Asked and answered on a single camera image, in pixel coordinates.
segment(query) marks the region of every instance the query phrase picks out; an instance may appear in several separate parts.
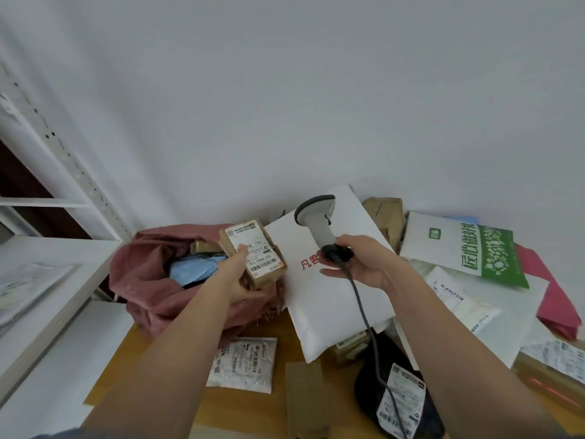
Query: handheld barcode scanner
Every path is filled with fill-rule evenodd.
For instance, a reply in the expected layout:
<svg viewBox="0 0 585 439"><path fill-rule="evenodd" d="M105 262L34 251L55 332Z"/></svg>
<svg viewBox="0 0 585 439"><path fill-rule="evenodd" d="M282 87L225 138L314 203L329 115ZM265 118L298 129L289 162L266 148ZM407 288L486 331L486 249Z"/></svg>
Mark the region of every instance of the handheld barcode scanner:
<svg viewBox="0 0 585 439"><path fill-rule="evenodd" d="M345 262L353 257L353 251L346 246L340 246L336 244L336 239L331 232L331 229L329 228L331 225L331 216L333 215L334 209L334 195L318 195L317 197L310 198L309 200L301 203L301 205L294 212L294 220L298 225L309 228L311 235L315 239L315 242L321 249L323 255L329 260L335 262L340 270L345 273L347 279L351 282L353 292L356 295L357 306L360 309L360 313L362 313L362 319L366 325L367 331L370 334L370 339L374 347L374 365L376 369L376 378L378 383L390 393L392 404L394 405L394 415L398 420L400 432L402 433L404 439L407 439L408 436L406 435L406 429L404 428L402 418L400 418L399 409L396 405L396 399L394 398L392 389L380 376L380 360L378 358L378 345L376 344L376 336L374 335L374 331L371 329L370 323L367 321L366 313L364 312L362 305L362 299L357 292L357 287L353 281L352 273L350 272L347 265L345 265Z"/></svg>
<svg viewBox="0 0 585 439"><path fill-rule="evenodd" d="M329 228L334 209L334 195L318 195L301 203L294 212L294 220L298 225L309 228L315 243L326 258L334 262L337 259L347 262L353 257L353 251L336 244L336 239Z"/></svg>

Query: black plastic bag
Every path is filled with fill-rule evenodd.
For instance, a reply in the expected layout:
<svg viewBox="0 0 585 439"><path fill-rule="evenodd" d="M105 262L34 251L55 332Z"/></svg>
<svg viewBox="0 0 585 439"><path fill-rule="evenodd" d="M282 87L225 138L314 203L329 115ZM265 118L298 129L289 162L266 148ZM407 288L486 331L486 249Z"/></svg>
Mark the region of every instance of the black plastic bag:
<svg viewBox="0 0 585 439"><path fill-rule="evenodd" d="M424 382L420 372L413 370L406 354L400 350L398 345L396 345L392 339L382 333L376 335L376 341L380 356L380 377L384 379L384 382L388 381L393 364L400 366ZM374 348L372 342L370 342L370 345L364 352L364 356L366 361L356 377L353 387L357 403L362 411L378 426L380 431L388 437L395 437L381 427L378 418L378 410L384 396L385 388L376 379ZM394 397L399 398L400 395L394 392ZM390 409L392 410L392 416L395 416L394 406L391 406ZM431 399L428 388L426 389L420 420L415 420L414 418L404 419L404 416L402 416L401 419L403 424L405 424L406 421L410 423L411 426L409 428L413 428L413 426L416 427L416 432L413 438L442 438L445 434L445 427L443 426L443 422L441 421L439 413L435 408L435 404ZM398 438L402 439L402 434L400 432L398 432Z"/></svg>

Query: forearm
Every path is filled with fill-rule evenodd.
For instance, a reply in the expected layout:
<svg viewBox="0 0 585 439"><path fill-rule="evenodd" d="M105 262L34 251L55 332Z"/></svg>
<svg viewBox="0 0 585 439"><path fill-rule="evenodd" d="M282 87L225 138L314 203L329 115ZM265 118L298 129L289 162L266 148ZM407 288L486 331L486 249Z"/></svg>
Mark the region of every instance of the forearm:
<svg viewBox="0 0 585 439"><path fill-rule="evenodd" d="M386 265L388 296L450 437L557 437L560 427L532 393L423 278L397 256Z"/></svg>
<svg viewBox="0 0 585 439"><path fill-rule="evenodd" d="M189 435L229 302L212 286L199 292L96 406L84 427L144 437Z"/></svg>

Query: black cord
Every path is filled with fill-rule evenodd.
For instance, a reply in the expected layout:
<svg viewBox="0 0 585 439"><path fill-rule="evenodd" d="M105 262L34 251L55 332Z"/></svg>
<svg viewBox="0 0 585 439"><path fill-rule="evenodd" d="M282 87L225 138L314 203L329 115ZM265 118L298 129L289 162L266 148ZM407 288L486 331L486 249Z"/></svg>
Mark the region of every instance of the black cord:
<svg viewBox="0 0 585 439"><path fill-rule="evenodd" d="M384 388L386 388L386 390L388 390L388 392L390 393L390 398L392 399L392 404L394 405L394 413L396 414L396 419L399 422L400 432L402 432L404 439L408 439L408 436L406 435L406 430L405 430L404 425L402 423L402 419L400 419L399 408L396 405L396 399L394 398L394 395L392 394L392 389L380 377L380 360L378 358L378 345L376 343L376 337L374 336L374 331L371 329L370 323L367 321L366 313L364 312L364 307L362 305L362 299L360 298L360 294L357 292L357 287L356 287L355 282L353 281L352 273L350 272L350 270L347 268L345 263L339 258L339 256L336 253L332 252L329 255L330 255L331 259L337 264L337 266L339 266L340 270L345 273L348 280L352 283L353 292L356 294L357 306L360 307L360 312L362 313L362 319L364 320L364 324L366 324L367 331L370 334L372 346L374 347L374 365L376 368L376 378L378 379L378 382Z"/></svg>

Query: person's right arm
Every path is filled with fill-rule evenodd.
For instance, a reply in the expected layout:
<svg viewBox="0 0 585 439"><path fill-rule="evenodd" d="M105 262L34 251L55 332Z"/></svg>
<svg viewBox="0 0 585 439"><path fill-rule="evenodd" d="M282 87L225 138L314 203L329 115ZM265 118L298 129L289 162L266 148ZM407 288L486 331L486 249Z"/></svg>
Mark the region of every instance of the person's right arm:
<svg viewBox="0 0 585 439"><path fill-rule="evenodd" d="M341 236L355 254L356 280L384 289L451 439L550 439L564 431L518 380L440 301L405 260L367 236ZM334 267L321 257L321 263ZM340 270L322 270L344 277Z"/></svg>

